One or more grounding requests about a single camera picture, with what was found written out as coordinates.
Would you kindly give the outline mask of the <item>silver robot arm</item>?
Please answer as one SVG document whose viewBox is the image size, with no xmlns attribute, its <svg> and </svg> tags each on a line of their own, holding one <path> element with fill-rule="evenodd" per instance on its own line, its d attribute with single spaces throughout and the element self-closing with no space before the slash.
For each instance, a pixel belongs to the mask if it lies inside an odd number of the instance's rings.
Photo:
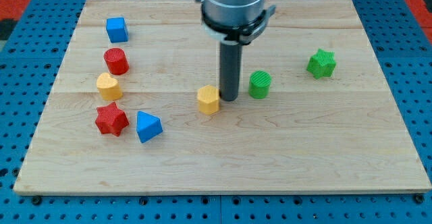
<svg viewBox="0 0 432 224">
<path fill-rule="evenodd" d="M 228 28 L 249 25 L 264 26 L 267 23 L 265 0 L 203 0 L 202 23 L 208 27 Z"/>
</svg>

